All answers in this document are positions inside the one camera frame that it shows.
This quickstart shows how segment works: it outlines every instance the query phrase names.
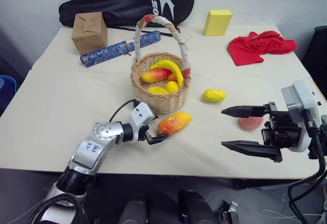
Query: brown box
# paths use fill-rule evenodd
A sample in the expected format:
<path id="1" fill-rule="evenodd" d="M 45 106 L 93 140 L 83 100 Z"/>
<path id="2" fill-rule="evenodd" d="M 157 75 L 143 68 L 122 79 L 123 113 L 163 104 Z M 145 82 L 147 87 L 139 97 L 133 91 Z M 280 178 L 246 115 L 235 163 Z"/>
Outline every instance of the brown box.
<path id="1" fill-rule="evenodd" d="M 94 52 L 108 44 L 102 12 L 75 15 L 72 40 L 80 54 Z"/>

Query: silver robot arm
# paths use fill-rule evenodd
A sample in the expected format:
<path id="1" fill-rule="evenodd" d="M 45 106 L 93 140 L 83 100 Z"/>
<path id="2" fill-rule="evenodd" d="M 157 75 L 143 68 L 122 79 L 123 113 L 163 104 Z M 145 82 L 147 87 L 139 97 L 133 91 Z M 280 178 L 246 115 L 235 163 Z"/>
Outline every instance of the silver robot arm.
<path id="1" fill-rule="evenodd" d="M 45 198 L 49 200 L 63 193 L 73 194 L 79 201 L 83 201 L 88 189 L 97 174 L 109 150 L 121 142 L 147 139 L 149 144 L 163 141 L 167 135 L 161 135 L 156 142 L 147 133 L 147 124 L 155 115 L 145 103 L 139 103 L 131 112 L 128 123 L 104 122 L 97 123 L 92 133 L 85 138 L 76 148 L 68 166 L 60 179 L 53 184 Z M 60 201 L 48 208 L 41 221 L 52 221 L 59 224 L 71 224 L 75 217 L 73 204 Z"/>

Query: toy fruit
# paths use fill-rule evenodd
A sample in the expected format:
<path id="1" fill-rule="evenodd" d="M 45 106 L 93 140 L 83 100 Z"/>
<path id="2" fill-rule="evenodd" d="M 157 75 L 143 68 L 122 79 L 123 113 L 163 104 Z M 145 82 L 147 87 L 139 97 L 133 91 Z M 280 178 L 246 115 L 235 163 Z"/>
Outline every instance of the toy fruit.
<path id="1" fill-rule="evenodd" d="M 226 93 L 222 90 L 209 89 L 204 92 L 202 97 L 210 103 L 221 102 L 225 99 Z"/>
<path id="2" fill-rule="evenodd" d="M 159 133 L 172 135 L 183 129 L 192 117 L 188 113 L 177 112 L 165 118 L 158 124 Z"/>
<path id="3" fill-rule="evenodd" d="M 173 73 L 168 76 L 168 80 L 177 82 L 177 79 Z"/>
<path id="4" fill-rule="evenodd" d="M 141 79 L 147 83 L 154 83 L 166 79 L 172 72 L 168 69 L 156 68 L 142 73 Z"/>
<path id="5" fill-rule="evenodd" d="M 162 89 L 160 87 L 151 87 L 148 89 L 148 91 L 153 94 L 168 94 L 168 91 L 166 91 L 165 89 Z"/>
<path id="6" fill-rule="evenodd" d="M 242 128 L 252 131 L 258 128 L 262 122 L 264 121 L 264 118 L 262 117 L 249 117 L 249 118 L 239 118 L 239 124 Z"/>
<path id="7" fill-rule="evenodd" d="M 168 59 L 161 59 L 161 60 L 157 61 L 155 64 L 153 64 L 150 67 L 150 70 L 154 70 L 155 68 L 169 69 L 175 75 L 178 85 L 180 87 L 182 87 L 183 75 L 182 75 L 182 72 L 180 71 L 179 67 L 176 65 L 176 63 L 174 63 L 173 61 L 168 60 Z"/>
<path id="8" fill-rule="evenodd" d="M 175 81 L 169 81 L 166 84 L 165 89 L 166 89 L 166 91 L 168 91 L 168 93 L 173 93 L 173 92 L 179 90 L 179 85 Z"/>

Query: cardboard box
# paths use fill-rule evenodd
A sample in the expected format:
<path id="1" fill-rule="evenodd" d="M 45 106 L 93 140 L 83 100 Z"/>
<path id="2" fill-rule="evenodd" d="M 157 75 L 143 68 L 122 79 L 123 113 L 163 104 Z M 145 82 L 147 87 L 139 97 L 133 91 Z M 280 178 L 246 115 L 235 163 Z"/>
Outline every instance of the cardboard box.
<path id="1" fill-rule="evenodd" d="M 205 36 L 224 36 L 231 19 L 229 10 L 209 10 L 204 27 Z"/>
<path id="2" fill-rule="evenodd" d="M 106 47 L 108 44 L 107 26 L 102 12 L 76 14 L 72 40 L 80 54 Z"/>

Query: black bag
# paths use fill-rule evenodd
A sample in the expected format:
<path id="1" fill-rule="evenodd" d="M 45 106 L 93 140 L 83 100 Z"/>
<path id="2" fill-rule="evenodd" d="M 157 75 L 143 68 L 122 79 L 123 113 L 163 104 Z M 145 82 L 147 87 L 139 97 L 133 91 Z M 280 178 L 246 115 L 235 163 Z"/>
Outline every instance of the black bag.
<path id="1" fill-rule="evenodd" d="M 108 28 L 135 26 L 147 14 L 164 16 L 175 26 L 184 21 L 193 8 L 194 0 L 71 0 L 59 7 L 60 22 L 73 27 L 76 13 L 103 14 Z"/>

